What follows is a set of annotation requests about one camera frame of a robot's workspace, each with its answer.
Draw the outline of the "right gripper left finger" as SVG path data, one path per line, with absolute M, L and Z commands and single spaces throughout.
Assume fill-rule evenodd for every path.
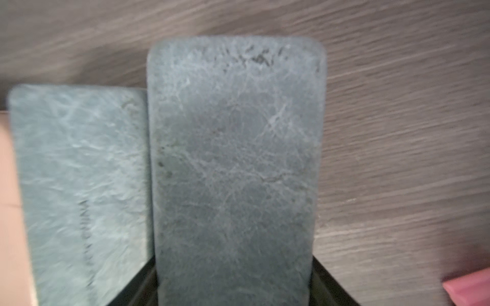
M 158 278 L 153 256 L 107 306 L 157 306 Z

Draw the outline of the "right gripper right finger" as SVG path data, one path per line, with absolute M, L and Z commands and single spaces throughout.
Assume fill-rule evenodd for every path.
M 360 306 L 313 256 L 309 306 Z

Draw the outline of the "pink case thin glasses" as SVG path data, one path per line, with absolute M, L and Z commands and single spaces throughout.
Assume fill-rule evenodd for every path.
M 1 112 L 1 305 L 37 305 L 9 118 Z

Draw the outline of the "grey case black sunglasses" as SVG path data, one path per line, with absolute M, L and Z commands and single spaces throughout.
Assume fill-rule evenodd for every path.
M 150 49 L 160 305 L 309 303 L 326 78 L 307 37 Z

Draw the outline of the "pink alarm clock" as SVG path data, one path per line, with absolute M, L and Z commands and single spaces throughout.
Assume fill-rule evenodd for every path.
M 456 306 L 490 306 L 490 268 L 479 270 L 442 283 Z

